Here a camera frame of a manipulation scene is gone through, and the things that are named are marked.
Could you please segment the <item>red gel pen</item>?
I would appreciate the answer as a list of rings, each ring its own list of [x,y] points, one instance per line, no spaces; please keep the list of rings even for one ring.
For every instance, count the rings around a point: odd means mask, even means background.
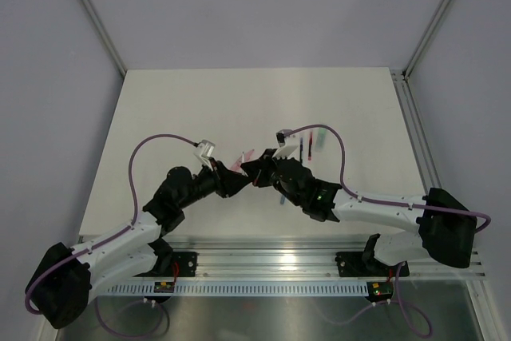
[[[309,162],[312,161],[313,144],[314,144],[314,132],[311,129],[309,131],[308,151],[307,151],[307,159],[308,159]]]

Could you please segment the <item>green highlighter pen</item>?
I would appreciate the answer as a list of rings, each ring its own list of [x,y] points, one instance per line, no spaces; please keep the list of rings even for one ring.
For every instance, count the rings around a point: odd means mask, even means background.
[[[327,130],[325,128],[319,128],[316,135],[315,151],[321,153],[324,149],[326,140]]]

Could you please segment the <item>white marker blue tip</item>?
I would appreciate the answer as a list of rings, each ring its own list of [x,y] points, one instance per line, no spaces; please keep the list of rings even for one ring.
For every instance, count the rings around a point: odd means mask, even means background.
[[[241,172],[243,175],[245,175],[245,176],[246,176],[246,174],[245,174],[245,172],[244,172],[244,170],[243,170],[243,167],[242,167],[242,165],[243,165],[244,161],[245,161],[245,152],[242,152],[241,160],[240,160],[240,172]]]

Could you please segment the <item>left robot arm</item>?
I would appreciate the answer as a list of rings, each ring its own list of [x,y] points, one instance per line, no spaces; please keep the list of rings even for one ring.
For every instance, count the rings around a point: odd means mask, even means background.
[[[60,329],[118,283],[150,271],[166,274],[172,249],[163,238],[184,220],[184,209],[213,193],[234,196],[250,182],[219,161],[196,175],[185,167],[169,170],[131,222],[82,244],[50,247],[26,287],[26,309]]]

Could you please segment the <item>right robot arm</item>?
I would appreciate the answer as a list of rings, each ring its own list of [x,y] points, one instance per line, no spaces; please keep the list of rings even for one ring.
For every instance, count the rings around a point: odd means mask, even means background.
[[[470,264],[477,219],[444,189],[431,188],[425,196],[351,195],[340,184],[314,177],[294,158],[274,157],[271,150],[241,168],[256,187],[273,187],[313,220],[398,229],[395,235],[368,240],[370,249],[362,254],[362,264],[369,273],[424,257],[452,268]]]

